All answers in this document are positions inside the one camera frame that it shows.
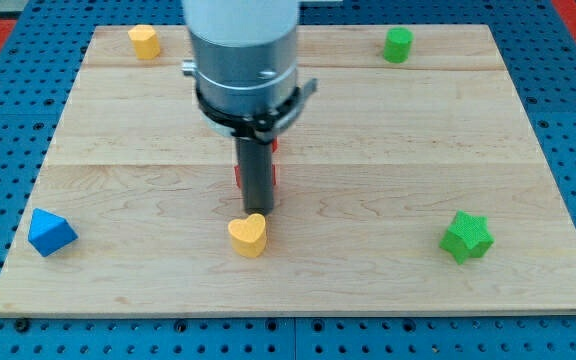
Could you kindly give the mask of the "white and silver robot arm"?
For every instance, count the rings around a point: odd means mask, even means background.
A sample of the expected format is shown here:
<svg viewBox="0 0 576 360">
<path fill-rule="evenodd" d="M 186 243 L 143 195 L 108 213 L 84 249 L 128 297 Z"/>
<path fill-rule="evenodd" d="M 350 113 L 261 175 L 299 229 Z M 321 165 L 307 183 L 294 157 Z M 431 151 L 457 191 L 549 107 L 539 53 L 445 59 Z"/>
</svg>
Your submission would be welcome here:
<svg viewBox="0 0 576 360">
<path fill-rule="evenodd" d="M 266 133 L 297 101 L 297 0 L 183 0 L 199 107 L 233 137 Z"/>
</svg>

